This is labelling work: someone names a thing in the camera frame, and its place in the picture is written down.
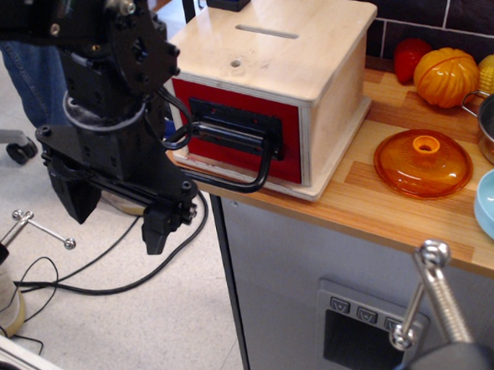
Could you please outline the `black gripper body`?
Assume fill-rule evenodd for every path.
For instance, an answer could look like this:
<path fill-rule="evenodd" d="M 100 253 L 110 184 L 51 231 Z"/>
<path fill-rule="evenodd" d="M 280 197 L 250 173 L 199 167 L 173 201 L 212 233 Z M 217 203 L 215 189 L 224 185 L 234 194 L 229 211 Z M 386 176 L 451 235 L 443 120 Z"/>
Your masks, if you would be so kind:
<path fill-rule="evenodd" d="M 121 118 L 104 118 L 80 106 L 67 110 L 69 124 L 36 131 L 47 170 L 70 172 L 91 185 L 148 207 L 163 205 L 181 223 L 196 215 L 197 188 L 169 160 L 147 121 L 144 104 Z"/>

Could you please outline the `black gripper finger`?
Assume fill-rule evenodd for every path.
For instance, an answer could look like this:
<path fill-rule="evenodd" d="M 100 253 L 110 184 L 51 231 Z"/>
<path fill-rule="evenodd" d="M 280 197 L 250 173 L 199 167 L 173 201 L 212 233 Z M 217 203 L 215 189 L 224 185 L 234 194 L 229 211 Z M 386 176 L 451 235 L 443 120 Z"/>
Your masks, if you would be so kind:
<path fill-rule="evenodd" d="M 95 211 L 101 198 L 99 188 L 77 174 L 54 169 L 49 171 L 49 179 L 57 197 L 73 220 L 82 224 Z"/>
<path fill-rule="evenodd" d="M 142 238 L 148 254 L 161 254 L 168 235 L 180 226 L 180 218 L 163 205 L 149 205 L 143 214 Z"/>

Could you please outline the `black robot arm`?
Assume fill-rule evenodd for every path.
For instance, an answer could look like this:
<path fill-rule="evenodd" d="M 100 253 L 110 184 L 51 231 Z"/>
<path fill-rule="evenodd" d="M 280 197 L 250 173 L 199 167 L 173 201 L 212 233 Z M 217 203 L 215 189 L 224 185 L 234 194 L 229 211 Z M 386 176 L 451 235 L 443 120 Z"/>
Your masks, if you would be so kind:
<path fill-rule="evenodd" d="M 149 254 L 195 216 L 197 187 L 167 153 L 188 143 L 184 127 L 162 131 L 166 83 L 178 75 L 170 44 L 147 0 L 0 0 L 0 41 L 53 45 L 67 85 L 65 125 L 38 128 L 51 184 L 84 222 L 104 191 L 144 207 Z"/>

